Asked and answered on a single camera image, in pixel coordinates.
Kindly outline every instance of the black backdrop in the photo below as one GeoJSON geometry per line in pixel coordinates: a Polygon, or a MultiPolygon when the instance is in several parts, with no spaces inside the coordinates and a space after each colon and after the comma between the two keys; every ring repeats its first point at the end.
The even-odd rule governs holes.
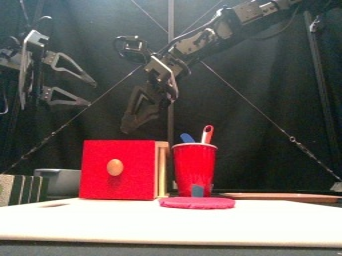
{"type": "MultiPolygon", "coordinates": [[[[92,89],[78,81],[69,82],[58,77],[49,77],[48,86],[58,86],[92,101],[91,107],[84,110],[74,107],[46,108],[41,105],[36,111],[18,111],[17,117],[14,113],[12,116],[1,116],[2,171],[64,124],[65,127],[48,143],[9,173],[32,174],[34,168],[80,169],[85,139],[167,140],[167,112],[133,133],[127,135],[120,131],[120,119],[132,88],[144,83],[145,76],[141,69],[136,70],[136,64],[119,58],[112,48],[113,38],[120,35],[139,35],[148,41],[151,49],[157,51],[167,44],[169,33],[175,37],[195,29],[208,21],[223,4],[233,6],[241,1],[24,2],[30,20],[37,14],[48,15],[53,19],[48,48],[69,55],[99,86],[92,89]]],[[[18,1],[0,0],[0,3],[2,42],[6,36],[17,35],[22,31],[24,19],[18,1]]],[[[256,35],[259,39],[249,38],[208,56],[192,66],[191,76],[179,82],[180,96],[173,104],[172,142],[180,142],[179,135],[183,132],[199,140],[204,125],[215,126],[212,144],[219,148],[216,189],[328,190],[335,181],[239,93],[335,173],[342,175],[340,9],[324,10],[322,19],[324,29],[316,36],[332,123],[328,122],[330,117],[327,118],[323,107],[327,102],[322,102],[319,94],[302,12],[295,15],[291,25],[279,35],[260,40],[282,30],[290,19],[272,24],[256,35]]],[[[6,86],[8,97],[12,97],[13,109],[16,83],[6,81],[2,85],[6,86]]]]}

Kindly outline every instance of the red plastic cup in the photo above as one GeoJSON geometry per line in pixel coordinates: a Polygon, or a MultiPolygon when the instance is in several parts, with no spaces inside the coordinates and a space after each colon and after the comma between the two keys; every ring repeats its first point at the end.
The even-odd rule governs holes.
{"type": "Polygon", "coordinates": [[[172,147],[177,195],[211,196],[216,146],[183,143],[172,147]]]}

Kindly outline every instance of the red wooden box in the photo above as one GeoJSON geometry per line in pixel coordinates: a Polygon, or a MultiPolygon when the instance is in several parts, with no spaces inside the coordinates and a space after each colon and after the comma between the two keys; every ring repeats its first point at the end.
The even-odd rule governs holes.
{"type": "Polygon", "coordinates": [[[78,197],[153,200],[165,194],[167,142],[85,140],[78,197]]]}

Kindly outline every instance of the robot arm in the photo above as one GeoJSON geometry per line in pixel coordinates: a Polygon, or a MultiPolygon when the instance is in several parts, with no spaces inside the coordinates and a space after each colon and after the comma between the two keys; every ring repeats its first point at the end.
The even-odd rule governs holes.
{"type": "Polygon", "coordinates": [[[254,33],[272,23],[259,21],[298,5],[302,0],[275,0],[259,5],[256,1],[216,11],[215,16],[197,29],[175,38],[160,53],[151,54],[147,43],[135,37],[120,36],[115,48],[123,58],[147,63],[147,83],[136,86],[121,119],[121,131],[131,133],[140,125],[157,118],[159,111],[177,98],[176,81],[189,74],[189,66],[204,57],[240,42],[245,30],[254,33]]]}

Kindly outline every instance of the white table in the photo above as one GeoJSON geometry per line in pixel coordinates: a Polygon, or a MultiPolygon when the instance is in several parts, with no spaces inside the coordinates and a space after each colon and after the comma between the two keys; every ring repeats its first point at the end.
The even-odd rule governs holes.
{"type": "Polygon", "coordinates": [[[0,218],[2,241],[342,248],[342,208],[290,201],[185,210],[72,198],[1,207],[0,218]]]}

